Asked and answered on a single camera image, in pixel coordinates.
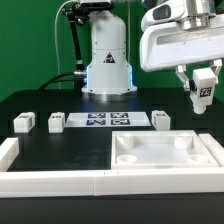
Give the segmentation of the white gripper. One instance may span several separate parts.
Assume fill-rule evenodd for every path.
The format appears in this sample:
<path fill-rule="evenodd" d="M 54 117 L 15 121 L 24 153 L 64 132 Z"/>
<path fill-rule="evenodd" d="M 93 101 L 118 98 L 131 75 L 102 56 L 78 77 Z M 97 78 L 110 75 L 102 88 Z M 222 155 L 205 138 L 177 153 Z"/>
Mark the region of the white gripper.
<path fill-rule="evenodd" d="M 148 27 L 140 40 L 140 64 L 146 71 L 176 67 L 176 75 L 185 92 L 190 90 L 186 66 L 210 62 L 210 68 L 218 76 L 224 58 L 224 19 L 211 19 L 207 28 L 183 31 L 176 22 Z"/>

